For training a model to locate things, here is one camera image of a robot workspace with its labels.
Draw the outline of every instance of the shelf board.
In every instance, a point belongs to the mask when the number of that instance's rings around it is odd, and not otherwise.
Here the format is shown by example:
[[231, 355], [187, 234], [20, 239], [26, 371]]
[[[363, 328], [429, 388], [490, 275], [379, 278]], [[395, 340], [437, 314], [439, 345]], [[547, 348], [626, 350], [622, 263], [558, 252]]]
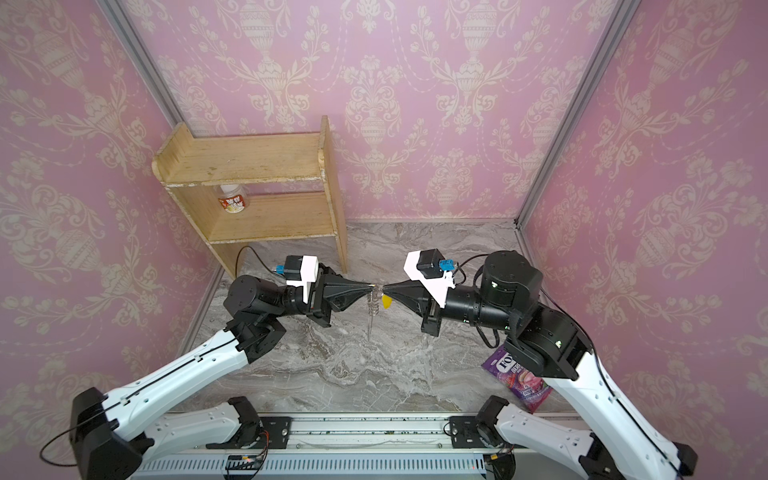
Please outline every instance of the shelf board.
[[220, 208], [209, 243], [256, 242], [334, 236], [326, 195], [257, 195], [245, 210], [229, 214]]
[[166, 187], [320, 180], [319, 133], [192, 138], [179, 124], [152, 167]]

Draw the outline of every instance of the gray marble surface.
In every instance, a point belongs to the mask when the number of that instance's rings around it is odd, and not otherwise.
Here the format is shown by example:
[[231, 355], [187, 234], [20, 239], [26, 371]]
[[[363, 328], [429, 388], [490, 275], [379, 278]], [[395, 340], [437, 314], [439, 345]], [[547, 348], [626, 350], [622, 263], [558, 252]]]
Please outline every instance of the gray marble surface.
[[[350, 223], [347, 278], [384, 284], [407, 280], [402, 271], [410, 250], [439, 248], [463, 261], [477, 253], [515, 250], [511, 223]], [[333, 238], [254, 243], [267, 266], [286, 255], [317, 255], [340, 272]], [[267, 278], [246, 250], [240, 273]], [[470, 276], [482, 259], [465, 271]], [[195, 339], [201, 344], [224, 327], [230, 316], [222, 302], [230, 285], [224, 274]], [[334, 313], [324, 329], [306, 317], [283, 317], [287, 333], [277, 347], [255, 363], [213, 382], [180, 409], [196, 410], [247, 396], [260, 412], [476, 411], [490, 395], [520, 405], [515, 396], [481, 364], [492, 350], [475, 329], [444, 321], [440, 337], [420, 331], [421, 320], [392, 303], [372, 318], [365, 298]], [[571, 411], [553, 392], [540, 411]]]

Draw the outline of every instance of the pink damask wallpaper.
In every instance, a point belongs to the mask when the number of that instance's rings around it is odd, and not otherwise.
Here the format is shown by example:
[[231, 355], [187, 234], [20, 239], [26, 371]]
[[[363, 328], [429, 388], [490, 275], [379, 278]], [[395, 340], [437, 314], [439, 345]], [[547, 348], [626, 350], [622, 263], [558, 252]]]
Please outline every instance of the pink damask wallpaper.
[[2, 476], [77, 478], [37, 459], [71, 398], [174, 358], [213, 264], [152, 175], [170, 126], [96, 4], [0, 2], [0, 48]]
[[122, 2], [196, 135], [327, 114], [347, 218], [429, 219], [517, 215], [615, 0]]
[[642, 2], [526, 232], [696, 478], [765, 478], [767, 15]]

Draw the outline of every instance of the white bottle cap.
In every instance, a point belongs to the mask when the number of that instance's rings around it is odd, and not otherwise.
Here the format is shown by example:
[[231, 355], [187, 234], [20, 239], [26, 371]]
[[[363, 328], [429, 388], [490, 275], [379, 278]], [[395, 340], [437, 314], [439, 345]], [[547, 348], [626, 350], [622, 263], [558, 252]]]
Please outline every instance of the white bottle cap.
[[240, 185], [234, 184], [234, 185], [221, 185], [221, 191], [223, 191], [225, 194], [231, 194], [235, 190], [240, 188]]

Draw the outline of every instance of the candy bag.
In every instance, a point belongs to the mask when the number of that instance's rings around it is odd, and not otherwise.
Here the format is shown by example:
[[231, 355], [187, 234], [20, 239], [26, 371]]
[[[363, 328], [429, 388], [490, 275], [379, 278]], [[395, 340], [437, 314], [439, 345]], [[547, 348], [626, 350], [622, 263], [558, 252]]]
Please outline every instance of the candy bag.
[[533, 413], [547, 399], [552, 387], [512, 359], [500, 346], [482, 364], [483, 368], [505, 384]]

